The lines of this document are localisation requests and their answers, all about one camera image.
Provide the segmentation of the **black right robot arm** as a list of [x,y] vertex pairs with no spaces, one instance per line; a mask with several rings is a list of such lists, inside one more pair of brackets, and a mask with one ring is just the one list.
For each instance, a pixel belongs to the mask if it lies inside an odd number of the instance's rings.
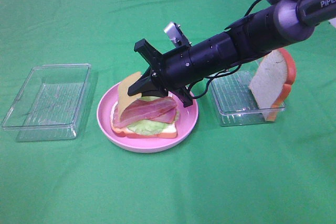
[[165,97],[175,94],[185,107],[193,104],[194,84],[231,75],[272,50],[308,39],[314,28],[335,17],[335,0],[266,0],[269,7],[229,25],[224,32],[192,45],[176,23],[165,33],[174,49],[164,54],[145,39],[134,45],[149,64],[128,95]]

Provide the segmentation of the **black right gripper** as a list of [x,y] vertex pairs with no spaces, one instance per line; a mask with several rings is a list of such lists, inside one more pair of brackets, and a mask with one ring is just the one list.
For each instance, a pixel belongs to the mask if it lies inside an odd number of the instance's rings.
[[184,107],[193,104],[186,85],[238,65],[239,56],[230,36],[223,32],[191,47],[178,47],[164,54],[145,39],[135,43],[138,52],[150,65],[128,88],[128,95],[166,97],[171,92]]

